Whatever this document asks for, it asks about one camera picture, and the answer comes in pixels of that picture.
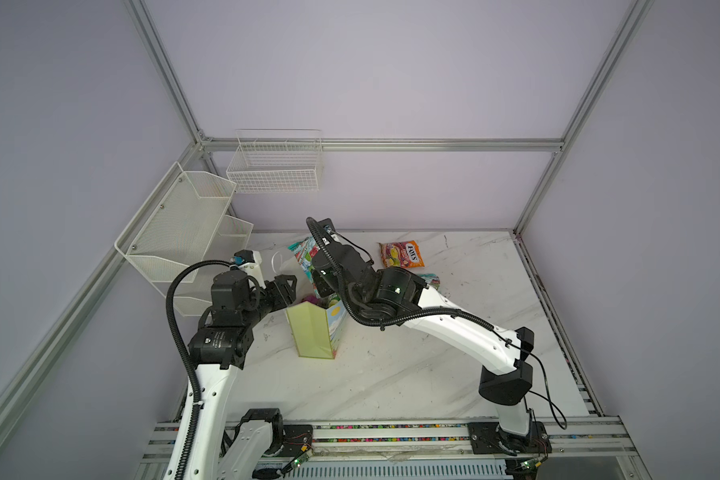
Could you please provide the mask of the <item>floral paper gift bag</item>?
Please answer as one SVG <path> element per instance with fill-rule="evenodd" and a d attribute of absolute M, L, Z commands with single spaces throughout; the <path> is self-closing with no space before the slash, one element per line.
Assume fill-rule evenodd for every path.
<path fill-rule="evenodd" d="M 291 274 L 297 278 L 297 299 L 285 311 L 297 354 L 302 358 L 333 360 L 336 358 L 347 318 L 343 302 L 336 296 L 322 298 L 316 294 L 293 254 L 286 248 L 277 250 L 271 258 L 276 274 Z M 302 303 L 310 294 L 321 299 L 319 305 Z"/>

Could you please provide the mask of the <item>teal Fox's candy bag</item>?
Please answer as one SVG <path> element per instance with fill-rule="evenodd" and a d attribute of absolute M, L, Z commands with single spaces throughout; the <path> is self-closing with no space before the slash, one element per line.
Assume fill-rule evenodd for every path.
<path fill-rule="evenodd" d="M 423 273 L 419 274 L 419 277 L 425 281 L 427 286 L 434 288 L 435 290 L 438 290 L 440 288 L 441 280 L 438 275 L 432 273 Z"/>
<path fill-rule="evenodd" d="M 313 258 L 319 251 L 315 240 L 312 237 L 307 237 L 304 240 L 289 245 L 288 250 L 295 257 L 298 265 L 304 271 L 307 279 L 310 282 L 314 282 Z"/>

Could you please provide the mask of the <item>magenta snack bag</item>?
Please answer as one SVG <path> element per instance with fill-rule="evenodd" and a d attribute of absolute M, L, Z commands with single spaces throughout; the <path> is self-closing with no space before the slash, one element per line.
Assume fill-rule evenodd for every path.
<path fill-rule="evenodd" d="M 314 295 L 314 294 L 310 294 L 310 295 L 305 296 L 305 297 L 301 300 L 301 302 L 302 302 L 302 303 L 310 303 L 310 304 L 313 304 L 313 305 L 319 305 L 319 304 L 321 303 L 321 299 L 320 299 L 318 296 Z"/>

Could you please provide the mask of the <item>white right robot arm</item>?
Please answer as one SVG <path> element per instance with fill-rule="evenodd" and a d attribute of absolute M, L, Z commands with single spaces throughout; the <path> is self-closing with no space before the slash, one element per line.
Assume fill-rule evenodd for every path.
<path fill-rule="evenodd" d="M 529 452 L 541 443 L 540 430 L 525 397 L 533 388 L 535 334 L 507 330 L 468 312 L 398 266 L 376 270 L 353 243 L 344 244 L 329 219 L 306 219 L 318 247 L 314 273 L 344 302 L 357 323 L 384 330 L 405 326 L 433 336 L 467 354 L 482 367 L 478 393 L 497 412 L 496 447 L 508 455 Z"/>

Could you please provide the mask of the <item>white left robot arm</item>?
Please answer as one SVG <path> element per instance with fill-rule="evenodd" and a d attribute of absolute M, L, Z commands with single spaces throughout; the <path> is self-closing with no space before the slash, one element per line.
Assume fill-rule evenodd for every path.
<path fill-rule="evenodd" d="M 204 267 L 181 271 L 166 294 L 166 317 L 185 368 L 188 387 L 178 435 L 164 474 L 167 479 L 252 479 L 259 461 L 280 452 L 284 425 L 276 408 L 248 411 L 228 434 L 227 407 L 243 371 L 254 327 L 267 315 L 291 306 L 297 279 L 277 275 L 258 281 L 228 261 L 211 288 L 212 304 L 190 341 L 178 328 L 174 296 L 182 281 Z"/>

